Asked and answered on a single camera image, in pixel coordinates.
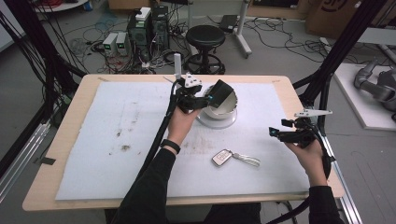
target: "key tag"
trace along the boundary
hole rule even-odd
[[[247,164],[250,165],[254,165],[254,166],[260,166],[260,160],[253,158],[253,157],[249,157],[249,156],[245,156],[245,155],[241,155],[239,153],[232,153],[231,150],[228,149],[223,149],[222,151],[220,151],[218,154],[216,154],[213,158],[212,161],[217,165],[217,166],[221,166],[222,164],[224,164],[224,162],[226,162],[227,160],[229,160],[231,157],[240,160],[240,161],[244,161]]]

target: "stool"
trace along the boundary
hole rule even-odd
[[[211,25],[194,26],[187,32],[186,40],[198,49],[198,54],[192,55],[184,63],[184,69],[192,74],[224,74],[225,67],[221,60],[209,54],[210,50],[222,45],[225,41],[225,34],[220,28]]]

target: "logo on cardboard box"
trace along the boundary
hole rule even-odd
[[[321,9],[326,12],[335,12],[343,8],[347,0],[325,0]]]

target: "wristband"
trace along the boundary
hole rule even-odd
[[[180,151],[180,146],[168,139],[163,139],[163,142],[161,143],[161,147],[164,147],[164,146],[171,147],[172,149],[174,149],[177,152],[177,154]]]

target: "black sleeve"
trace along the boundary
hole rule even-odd
[[[332,196],[332,188],[316,186],[309,189],[309,223],[344,223]]]
[[[122,200],[112,224],[166,223],[166,193],[176,156],[161,149]]]

